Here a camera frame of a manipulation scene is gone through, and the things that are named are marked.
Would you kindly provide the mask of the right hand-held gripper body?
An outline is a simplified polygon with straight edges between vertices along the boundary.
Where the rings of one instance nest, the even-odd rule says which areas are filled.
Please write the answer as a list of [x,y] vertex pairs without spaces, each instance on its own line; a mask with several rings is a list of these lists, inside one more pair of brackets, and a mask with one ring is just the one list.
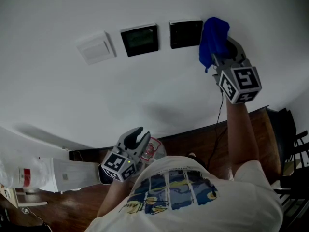
[[242,62],[226,59],[224,67],[216,67],[216,84],[231,104],[253,101],[262,85],[256,67],[246,58]]

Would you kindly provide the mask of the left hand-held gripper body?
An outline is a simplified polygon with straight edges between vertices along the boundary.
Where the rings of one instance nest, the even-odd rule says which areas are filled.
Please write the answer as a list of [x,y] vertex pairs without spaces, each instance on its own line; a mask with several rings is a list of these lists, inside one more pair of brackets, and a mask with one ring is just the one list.
[[141,155],[145,150],[145,143],[140,143],[135,149],[125,146],[120,141],[107,154],[101,164],[105,174],[117,181],[125,182],[141,171]]

